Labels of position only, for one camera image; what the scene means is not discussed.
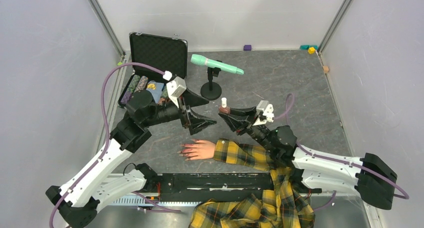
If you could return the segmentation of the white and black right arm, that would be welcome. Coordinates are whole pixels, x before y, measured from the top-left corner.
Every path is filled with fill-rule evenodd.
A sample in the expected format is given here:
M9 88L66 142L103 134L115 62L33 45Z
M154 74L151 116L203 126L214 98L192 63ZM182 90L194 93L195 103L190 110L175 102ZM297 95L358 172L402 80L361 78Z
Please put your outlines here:
M218 114L237 135L248 134L269 151L278 166L293 169L288 179L293 191L342 192L373 207L392 209L398 176L379 156L342 156L308 148L298 143L289 125L269 129L266 123L273 121L273 113L266 109L231 108Z

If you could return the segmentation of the white nail polish cap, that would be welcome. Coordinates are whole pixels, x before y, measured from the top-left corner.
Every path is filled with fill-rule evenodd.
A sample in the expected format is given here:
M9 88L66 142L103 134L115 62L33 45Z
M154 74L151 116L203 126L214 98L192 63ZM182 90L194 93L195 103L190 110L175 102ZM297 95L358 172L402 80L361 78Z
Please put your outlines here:
M228 105L227 105L227 98L226 97L222 97L221 98L221 107L222 108L226 108Z

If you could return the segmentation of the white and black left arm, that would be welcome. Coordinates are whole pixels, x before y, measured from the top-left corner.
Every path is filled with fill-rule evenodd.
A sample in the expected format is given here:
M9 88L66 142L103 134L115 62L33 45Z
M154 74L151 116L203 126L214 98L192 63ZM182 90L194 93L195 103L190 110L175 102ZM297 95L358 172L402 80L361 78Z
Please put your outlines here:
M147 165L102 186L102 182L123 161L132 156L151 136L149 127L180 120L194 135L216 124L214 119L195 113L192 108L209 101L190 91L177 92L174 101L157 104L148 90L137 91L125 105L124 118L110 132L98 153L68 182L52 185L45 192L54 204L52 214L60 213L70 228L86 227L107 205L127 193L153 191L157 178Z

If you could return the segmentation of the pink nail polish bottle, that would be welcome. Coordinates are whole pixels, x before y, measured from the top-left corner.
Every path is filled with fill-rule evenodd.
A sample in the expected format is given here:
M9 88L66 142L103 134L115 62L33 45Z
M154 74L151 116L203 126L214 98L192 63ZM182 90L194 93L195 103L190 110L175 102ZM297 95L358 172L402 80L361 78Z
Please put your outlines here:
M231 113L231 108L228 107L228 106L226 106L226 107L220 106L218 110L222 114L230 114Z

